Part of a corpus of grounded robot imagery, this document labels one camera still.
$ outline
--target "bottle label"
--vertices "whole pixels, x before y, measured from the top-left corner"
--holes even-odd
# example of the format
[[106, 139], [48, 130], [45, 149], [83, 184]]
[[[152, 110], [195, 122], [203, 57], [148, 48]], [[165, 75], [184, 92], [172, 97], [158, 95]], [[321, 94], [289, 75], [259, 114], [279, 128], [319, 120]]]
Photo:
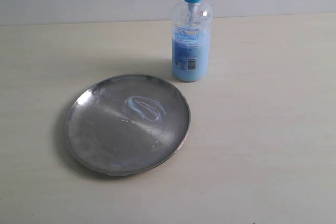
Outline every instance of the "bottle label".
[[175, 26], [173, 60], [176, 68], [185, 71], [197, 70], [197, 58], [200, 54], [198, 48], [199, 30], [199, 28]]

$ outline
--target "blue liquid soap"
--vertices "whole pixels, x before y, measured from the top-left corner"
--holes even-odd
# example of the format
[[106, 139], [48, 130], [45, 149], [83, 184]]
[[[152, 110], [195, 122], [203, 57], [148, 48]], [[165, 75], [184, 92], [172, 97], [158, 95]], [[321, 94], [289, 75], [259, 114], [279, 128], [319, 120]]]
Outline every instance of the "blue liquid soap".
[[208, 67], [212, 9], [202, 0], [184, 0], [173, 10], [172, 71], [182, 81], [197, 81]]

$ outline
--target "round plate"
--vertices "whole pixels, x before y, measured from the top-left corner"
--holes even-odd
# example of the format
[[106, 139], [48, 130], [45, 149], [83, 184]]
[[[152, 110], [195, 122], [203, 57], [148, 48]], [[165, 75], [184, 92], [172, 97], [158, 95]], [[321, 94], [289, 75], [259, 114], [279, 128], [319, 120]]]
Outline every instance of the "round plate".
[[65, 138], [82, 164], [125, 176], [169, 159], [183, 144], [189, 124], [189, 106], [174, 85], [128, 74], [101, 81], [77, 99]]

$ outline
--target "metal plate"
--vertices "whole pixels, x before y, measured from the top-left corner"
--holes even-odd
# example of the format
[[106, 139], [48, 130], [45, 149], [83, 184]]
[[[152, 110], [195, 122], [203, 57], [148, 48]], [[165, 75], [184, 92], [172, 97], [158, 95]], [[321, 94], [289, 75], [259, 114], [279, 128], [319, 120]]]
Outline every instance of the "metal plate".
[[77, 99], [67, 116], [65, 138], [82, 164], [125, 176], [169, 159], [184, 142], [189, 124], [189, 106], [174, 85], [128, 74], [101, 81]]

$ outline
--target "blue liquid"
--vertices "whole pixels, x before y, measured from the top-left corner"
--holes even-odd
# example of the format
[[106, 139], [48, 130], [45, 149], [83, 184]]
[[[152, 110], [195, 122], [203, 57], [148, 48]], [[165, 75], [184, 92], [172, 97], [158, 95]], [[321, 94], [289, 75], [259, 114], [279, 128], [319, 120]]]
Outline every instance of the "blue liquid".
[[182, 81], [197, 81], [205, 76], [208, 67], [209, 38], [200, 44], [186, 45], [173, 39], [172, 68], [175, 77]]

